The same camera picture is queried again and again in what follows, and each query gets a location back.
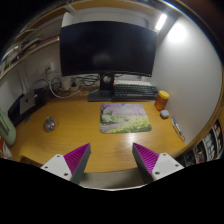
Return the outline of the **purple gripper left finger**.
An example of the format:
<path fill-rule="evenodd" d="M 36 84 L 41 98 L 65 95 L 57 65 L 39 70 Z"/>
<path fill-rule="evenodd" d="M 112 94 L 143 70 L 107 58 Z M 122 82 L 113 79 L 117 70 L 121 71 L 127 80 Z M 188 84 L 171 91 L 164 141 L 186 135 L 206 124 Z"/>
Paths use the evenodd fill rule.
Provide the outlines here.
<path fill-rule="evenodd" d="M 90 144 L 85 144 L 66 155 L 56 154 L 42 169 L 79 185 L 90 155 Z"/>

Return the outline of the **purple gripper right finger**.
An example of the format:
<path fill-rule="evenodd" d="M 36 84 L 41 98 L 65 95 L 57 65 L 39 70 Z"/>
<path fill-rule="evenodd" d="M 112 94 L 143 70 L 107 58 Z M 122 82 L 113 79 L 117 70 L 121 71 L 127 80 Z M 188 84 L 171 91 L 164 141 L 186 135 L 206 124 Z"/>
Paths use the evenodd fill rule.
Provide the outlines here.
<path fill-rule="evenodd" d="M 137 143 L 133 144 L 132 153 L 145 184 L 183 169 L 183 166 L 169 154 L 157 154 Z"/>

